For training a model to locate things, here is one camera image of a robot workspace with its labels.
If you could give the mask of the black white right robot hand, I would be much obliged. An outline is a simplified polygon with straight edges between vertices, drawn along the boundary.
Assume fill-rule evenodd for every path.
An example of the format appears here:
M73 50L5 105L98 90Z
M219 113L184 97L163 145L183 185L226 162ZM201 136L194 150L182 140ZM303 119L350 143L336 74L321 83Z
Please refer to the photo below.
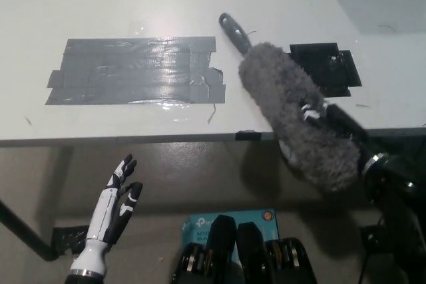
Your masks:
M360 150L359 173L364 177L382 175L382 167L389 154L373 143L367 131L336 104L324 102L314 108L305 101L300 103L304 120L312 126L329 130L338 138L351 140Z

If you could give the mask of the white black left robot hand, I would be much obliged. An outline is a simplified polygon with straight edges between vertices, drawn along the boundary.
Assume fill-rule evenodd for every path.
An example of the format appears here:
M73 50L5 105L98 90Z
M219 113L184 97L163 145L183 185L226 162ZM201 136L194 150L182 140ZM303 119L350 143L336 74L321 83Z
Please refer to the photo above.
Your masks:
M107 274L105 256L125 230L143 189L141 182L126 185L137 161L129 154L112 173L102 190L85 239L85 248L73 261L67 283L103 283Z

